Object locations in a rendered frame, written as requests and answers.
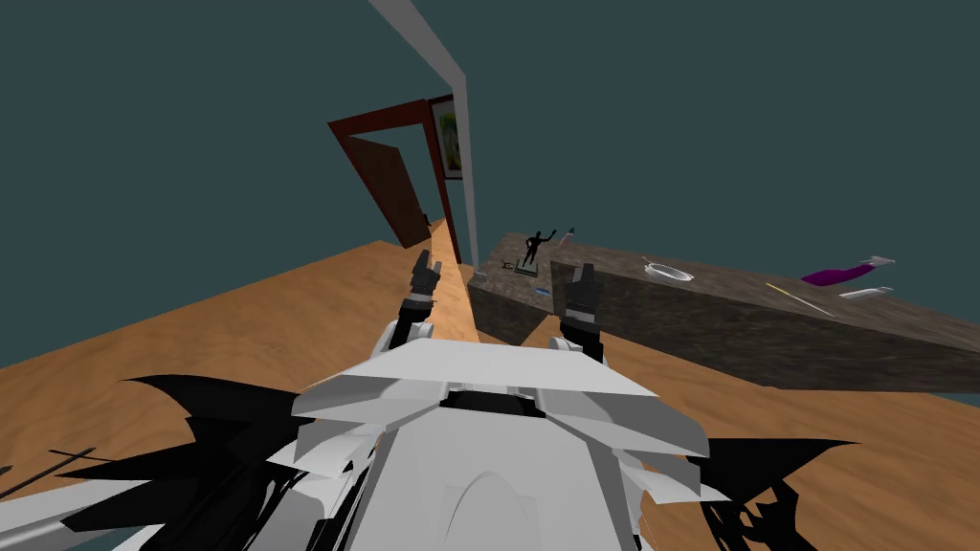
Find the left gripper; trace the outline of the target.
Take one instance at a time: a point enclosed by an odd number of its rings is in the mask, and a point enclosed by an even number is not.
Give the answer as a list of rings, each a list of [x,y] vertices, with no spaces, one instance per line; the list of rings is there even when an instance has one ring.
[[[436,261],[430,269],[430,250],[422,249],[412,268],[411,291],[408,294],[410,308],[433,307],[434,290],[440,280],[441,270],[441,261]]]

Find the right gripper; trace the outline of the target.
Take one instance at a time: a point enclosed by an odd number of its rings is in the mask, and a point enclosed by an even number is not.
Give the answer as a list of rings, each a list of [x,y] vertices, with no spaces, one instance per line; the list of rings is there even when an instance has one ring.
[[[591,263],[578,268],[578,280],[566,286],[566,310],[585,315],[595,315],[602,293],[602,284],[595,280]]]

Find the black human figurine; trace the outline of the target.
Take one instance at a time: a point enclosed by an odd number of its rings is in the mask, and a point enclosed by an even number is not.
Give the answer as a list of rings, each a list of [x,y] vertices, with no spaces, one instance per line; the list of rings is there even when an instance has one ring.
[[[538,273],[538,265],[536,262],[537,252],[543,243],[546,243],[552,239],[556,231],[551,232],[547,236],[543,236],[540,231],[537,231],[534,235],[529,236],[525,240],[526,252],[523,260],[519,261],[514,270],[517,273],[536,276]]]

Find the brown door leaf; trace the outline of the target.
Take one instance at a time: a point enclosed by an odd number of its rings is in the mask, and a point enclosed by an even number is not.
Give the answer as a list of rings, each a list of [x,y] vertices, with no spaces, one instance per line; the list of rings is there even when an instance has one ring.
[[[400,150],[360,137],[344,137],[345,152],[403,248],[431,237]]]

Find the dark brown table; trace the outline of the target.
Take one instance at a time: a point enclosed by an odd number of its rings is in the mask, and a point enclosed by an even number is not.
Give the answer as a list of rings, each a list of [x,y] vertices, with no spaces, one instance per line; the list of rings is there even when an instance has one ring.
[[[581,243],[545,243],[529,276],[514,270],[524,251],[509,233],[468,283],[477,328],[508,344],[563,315],[574,270],[591,263],[602,284],[596,320],[626,341],[762,386],[980,394],[980,325],[893,295],[848,300],[841,289],[675,259],[666,266],[694,279],[665,281],[644,272],[639,253]]]

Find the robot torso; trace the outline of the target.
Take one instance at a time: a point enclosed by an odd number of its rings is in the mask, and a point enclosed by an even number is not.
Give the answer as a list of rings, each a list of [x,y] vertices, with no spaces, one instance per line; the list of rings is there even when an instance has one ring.
[[[639,503],[717,501],[702,427],[579,347],[421,338],[306,389],[272,461],[356,508],[337,551],[650,551]]]

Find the yellow pencil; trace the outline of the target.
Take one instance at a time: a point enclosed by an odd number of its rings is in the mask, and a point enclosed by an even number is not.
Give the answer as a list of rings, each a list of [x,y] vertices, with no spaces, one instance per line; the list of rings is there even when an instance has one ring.
[[[765,282],[765,284],[770,289],[773,289],[773,290],[781,293],[782,295],[785,295],[785,297],[787,297],[787,298],[791,298],[791,299],[793,299],[793,300],[795,300],[795,301],[797,301],[797,302],[799,302],[799,303],[801,303],[801,304],[803,304],[805,306],[808,306],[809,308],[813,309],[814,311],[816,311],[816,312],[818,312],[820,314],[823,314],[823,315],[828,316],[830,318],[835,318],[835,315],[834,314],[826,311],[825,309],[823,309],[823,308],[821,308],[819,306],[816,306],[815,304],[813,304],[813,303],[811,303],[811,302],[809,302],[809,301],[807,301],[807,300],[805,300],[805,299],[803,299],[801,297],[798,297],[797,295],[794,295],[794,294],[792,294],[792,293],[790,293],[790,292],[788,292],[788,291],[786,291],[786,290],[784,290],[784,289],[782,289],[782,288],[780,288],[780,287],[778,287],[778,286],[776,286],[776,285],[774,285],[772,283]]]

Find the purple and white bottle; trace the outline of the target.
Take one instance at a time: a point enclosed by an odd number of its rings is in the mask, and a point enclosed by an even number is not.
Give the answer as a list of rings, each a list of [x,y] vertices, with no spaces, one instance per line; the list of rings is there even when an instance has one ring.
[[[871,256],[852,268],[821,270],[805,275],[801,280],[815,287],[828,287],[860,278],[881,266],[895,263],[896,261],[890,258]]]

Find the framed wall picture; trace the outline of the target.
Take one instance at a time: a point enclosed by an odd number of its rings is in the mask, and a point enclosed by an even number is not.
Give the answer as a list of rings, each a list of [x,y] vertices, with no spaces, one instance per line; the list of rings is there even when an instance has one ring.
[[[428,106],[434,120],[443,173],[447,180],[462,179],[462,159],[459,151],[457,116],[452,94],[431,98]]]

